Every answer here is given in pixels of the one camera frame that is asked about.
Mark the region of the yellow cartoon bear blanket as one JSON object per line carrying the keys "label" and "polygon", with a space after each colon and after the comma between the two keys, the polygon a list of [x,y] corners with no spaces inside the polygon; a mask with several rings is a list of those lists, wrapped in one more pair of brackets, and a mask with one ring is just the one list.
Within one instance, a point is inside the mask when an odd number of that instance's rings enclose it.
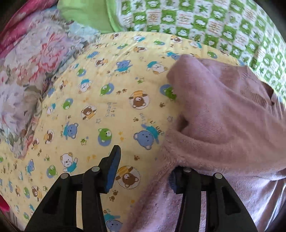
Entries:
{"label": "yellow cartoon bear blanket", "polygon": [[182,54],[239,64],[213,47],[155,32],[106,34],[77,57],[43,100],[25,158],[1,145],[1,195],[22,226],[62,173],[84,173],[114,145],[122,155],[114,185],[101,197],[103,214],[107,226],[129,223],[180,111],[166,75]]}

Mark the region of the purple knit sweater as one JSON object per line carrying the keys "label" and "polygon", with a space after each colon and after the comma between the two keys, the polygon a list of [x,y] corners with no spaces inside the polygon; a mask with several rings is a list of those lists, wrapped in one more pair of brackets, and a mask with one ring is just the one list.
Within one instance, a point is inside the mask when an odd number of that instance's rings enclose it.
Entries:
{"label": "purple knit sweater", "polygon": [[177,166],[221,173],[265,231],[285,202],[285,106],[247,66],[181,55],[167,79],[181,112],[122,231],[174,231],[181,197],[168,178]]}

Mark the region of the green checkered quilt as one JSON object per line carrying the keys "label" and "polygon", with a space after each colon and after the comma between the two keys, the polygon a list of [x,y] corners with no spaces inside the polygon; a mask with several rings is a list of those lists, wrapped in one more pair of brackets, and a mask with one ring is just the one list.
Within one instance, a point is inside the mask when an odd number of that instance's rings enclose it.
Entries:
{"label": "green checkered quilt", "polygon": [[285,96],[285,40],[254,1],[58,1],[57,8],[65,20],[102,33],[161,32],[211,46]]}

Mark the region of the floral pastel quilt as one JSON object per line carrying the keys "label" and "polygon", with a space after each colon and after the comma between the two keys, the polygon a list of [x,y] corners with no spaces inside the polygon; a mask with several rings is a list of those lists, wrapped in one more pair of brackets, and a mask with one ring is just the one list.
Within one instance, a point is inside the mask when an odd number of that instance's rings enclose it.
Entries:
{"label": "floral pastel quilt", "polygon": [[23,31],[1,55],[1,142],[25,157],[42,113],[42,99],[100,31],[66,21],[56,7],[37,11],[16,27]]}

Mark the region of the pink floral cloth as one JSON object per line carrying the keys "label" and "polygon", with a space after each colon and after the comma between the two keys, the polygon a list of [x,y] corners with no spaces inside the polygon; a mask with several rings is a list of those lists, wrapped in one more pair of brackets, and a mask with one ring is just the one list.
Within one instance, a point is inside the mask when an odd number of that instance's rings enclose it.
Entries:
{"label": "pink floral cloth", "polygon": [[28,30],[28,21],[37,11],[48,9],[58,1],[1,1],[1,9],[11,4],[1,13],[1,52],[13,47],[14,42]]}

